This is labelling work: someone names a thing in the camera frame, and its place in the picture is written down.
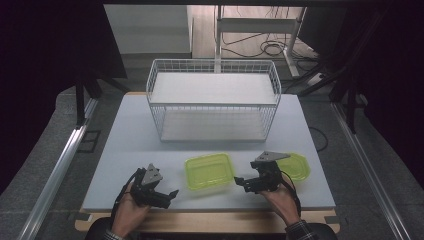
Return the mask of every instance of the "plastic food container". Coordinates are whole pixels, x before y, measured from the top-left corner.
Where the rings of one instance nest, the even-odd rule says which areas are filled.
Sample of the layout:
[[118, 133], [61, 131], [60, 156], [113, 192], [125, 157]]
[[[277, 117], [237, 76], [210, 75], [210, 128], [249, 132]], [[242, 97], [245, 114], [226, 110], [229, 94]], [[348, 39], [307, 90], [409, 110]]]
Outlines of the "plastic food container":
[[311, 173], [308, 161], [302, 155], [289, 153], [289, 158], [277, 160], [277, 165], [281, 171], [287, 173], [293, 181], [305, 180]]
[[187, 185], [200, 190], [234, 181], [234, 168], [226, 153], [190, 158], [185, 162]]

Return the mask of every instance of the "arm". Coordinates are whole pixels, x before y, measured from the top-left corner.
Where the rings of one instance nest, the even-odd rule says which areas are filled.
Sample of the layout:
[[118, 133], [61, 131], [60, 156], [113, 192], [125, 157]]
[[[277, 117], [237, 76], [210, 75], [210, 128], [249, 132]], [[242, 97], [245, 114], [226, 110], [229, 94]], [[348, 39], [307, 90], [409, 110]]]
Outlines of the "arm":
[[283, 184], [280, 184], [278, 189], [274, 192], [262, 191], [260, 194], [265, 197], [274, 212], [286, 223], [286, 232], [289, 239], [318, 239], [318, 236], [312, 231], [308, 224], [300, 219], [297, 213], [296, 203]]
[[116, 211], [112, 229], [106, 231], [104, 239], [120, 240], [128, 236], [132, 231], [137, 229], [146, 218], [150, 210], [150, 206], [139, 207], [129, 191], [131, 184], [128, 185], [126, 194], [119, 202], [118, 210]]

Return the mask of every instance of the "sleeve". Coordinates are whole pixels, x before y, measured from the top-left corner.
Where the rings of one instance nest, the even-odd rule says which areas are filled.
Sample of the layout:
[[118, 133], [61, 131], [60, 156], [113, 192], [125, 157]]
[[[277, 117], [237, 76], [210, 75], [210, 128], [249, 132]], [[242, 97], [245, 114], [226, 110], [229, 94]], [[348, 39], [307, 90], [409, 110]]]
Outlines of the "sleeve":
[[113, 232], [111, 232], [109, 229], [107, 229], [105, 235], [103, 235], [102, 240], [125, 240], [125, 238], [121, 238], [113, 234]]
[[297, 222], [286, 228], [287, 237], [290, 240], [318, 240], [318, 236], [312, 231], [305, 220]]

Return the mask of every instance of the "white wire basket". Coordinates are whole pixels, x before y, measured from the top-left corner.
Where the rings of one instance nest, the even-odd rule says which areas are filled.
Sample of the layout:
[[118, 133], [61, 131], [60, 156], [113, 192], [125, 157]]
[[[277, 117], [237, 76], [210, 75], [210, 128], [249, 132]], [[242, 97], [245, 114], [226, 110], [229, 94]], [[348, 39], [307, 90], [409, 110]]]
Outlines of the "white wire basket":
[[156, 59], [146, 91], [161, 141], [257, 142], [268, 136], [281, 85], [272, 61]]

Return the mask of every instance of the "wire mesh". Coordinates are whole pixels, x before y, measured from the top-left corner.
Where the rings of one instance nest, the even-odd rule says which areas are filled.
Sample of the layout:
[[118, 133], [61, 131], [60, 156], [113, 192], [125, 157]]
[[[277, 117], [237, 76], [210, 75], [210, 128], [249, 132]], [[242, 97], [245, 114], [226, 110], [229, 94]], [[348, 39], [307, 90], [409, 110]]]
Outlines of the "wire mesh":
[[[158, 73], [214, 73], [217, 63], [223, 74], [267, 74], [274, 104], [155, 104], [150, 101]], [[268, 60], [157, 59], [152, 64], [146, 89], [162, 141], [265, 141], [281, 95], [275, 65]]]

